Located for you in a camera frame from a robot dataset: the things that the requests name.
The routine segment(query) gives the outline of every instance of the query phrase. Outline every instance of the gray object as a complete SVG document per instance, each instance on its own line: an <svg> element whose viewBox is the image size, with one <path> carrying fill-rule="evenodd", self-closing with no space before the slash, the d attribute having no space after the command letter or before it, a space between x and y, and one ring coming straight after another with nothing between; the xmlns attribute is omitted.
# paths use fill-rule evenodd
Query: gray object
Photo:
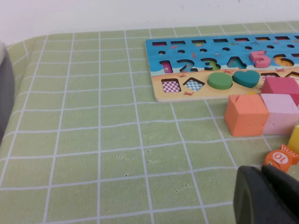
<svg viewBox="0 0 299 224"><path fill-rule="evenodd" d="M5 46L0 42L0 142L14 106L14 73Z"/></svg>

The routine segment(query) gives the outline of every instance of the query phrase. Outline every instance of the number puzzle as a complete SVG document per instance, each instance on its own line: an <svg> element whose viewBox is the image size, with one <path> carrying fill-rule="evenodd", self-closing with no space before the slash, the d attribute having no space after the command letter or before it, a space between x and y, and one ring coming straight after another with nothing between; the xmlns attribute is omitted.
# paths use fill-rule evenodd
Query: number puzzle
<svg viewBox="0 0 299 224"><path fill-rule="evenodd" d="M299 84L299 33L146 40L157 101L260 93L265 77Z"/></svg>

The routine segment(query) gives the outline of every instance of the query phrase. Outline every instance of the green tablecloth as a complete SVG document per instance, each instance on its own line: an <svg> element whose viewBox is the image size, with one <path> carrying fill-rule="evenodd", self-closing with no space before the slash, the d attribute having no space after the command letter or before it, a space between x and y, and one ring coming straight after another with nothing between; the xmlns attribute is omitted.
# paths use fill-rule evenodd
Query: green tablecloth
<svg viewBox="0 0 299 224"><path fill-rule="evenodd" d="M0 223L234 223L237 168L259 167L288 137L232 138L226 99L156 102L144 41L298 32L299 22L198 28L9 46L16 90L0 147ZM299 179L299 166L289 174Z"/></svg>

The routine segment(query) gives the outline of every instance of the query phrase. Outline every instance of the orange fish piece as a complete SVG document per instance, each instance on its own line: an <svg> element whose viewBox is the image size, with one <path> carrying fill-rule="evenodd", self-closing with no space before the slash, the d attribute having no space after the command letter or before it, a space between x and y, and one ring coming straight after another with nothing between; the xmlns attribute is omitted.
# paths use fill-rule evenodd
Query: orange fish piece
<svg viewBox="0 0 299 224"><path fill-rule="evenodd" d="M287 172L291 165L296 165L298 162L299 155L282 144L279 150L272 151L266 156L264 164Z"/></svg>

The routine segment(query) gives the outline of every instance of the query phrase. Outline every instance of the circle shape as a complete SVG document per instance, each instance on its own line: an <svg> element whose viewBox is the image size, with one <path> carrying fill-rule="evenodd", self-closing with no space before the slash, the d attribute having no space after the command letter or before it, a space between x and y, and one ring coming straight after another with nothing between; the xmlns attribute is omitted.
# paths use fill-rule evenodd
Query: circle shape
<svg viewBox="0 0 299 224"><path fill-rule="evenodd" d="M233 78L224 72L213 72L207 81L209 86L217 90L227 90L233 85Z"/></svg>

